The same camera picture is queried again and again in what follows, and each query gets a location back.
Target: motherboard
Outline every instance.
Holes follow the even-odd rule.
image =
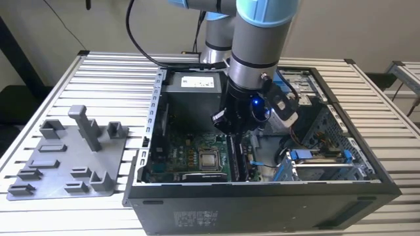
[[[170,136],[166,161],[154,161],[151,182],[231,181],[227,136],[216,134]]]

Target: white label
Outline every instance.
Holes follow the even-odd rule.
[[[212,77],[184,76],[182,80],[182,87],[214,88],[215,79]]]

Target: label sticker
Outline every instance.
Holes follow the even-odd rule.
[[[211,227],[216,225],[218,210],[175,211],[175,226],[178,227]]]
[[[214,77],[184,76],[182,79],[182,87],[186,88],[214,88]]]

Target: metal table surface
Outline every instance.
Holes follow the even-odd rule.
[[[195,55],[154,55],[164,61],[198,61]],[[420,131],[391,103],[359,67],[339,59],[282,58],[280,65],[316,67],[356,128],[403,195],[344,231],[263,233],[258,235],[414,236],[420,234]],[[139,54],[91,52],[78,56],[48,98],[0,159],[0,233],[11,235],[146,235],[136,214],[122,205],[134,148],[142,136],[158,66]],[[40,140],[48,118],[64,125],[74,104],[88,107],[99,125],[120,121],[130,126],[115,194],[103,198],[10,202],[15,183]]]
[[[387,73],[395,74],[415,94],[420,96],[420,62],[394,61]]]

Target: open computer tower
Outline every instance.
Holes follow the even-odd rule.
[[[159,70],[123,202],[148,235],[346,229],[402,194],[318,70],[278,70],[299,118],[287,133],[270,119],[242,153],[211,120],[224,72]]]

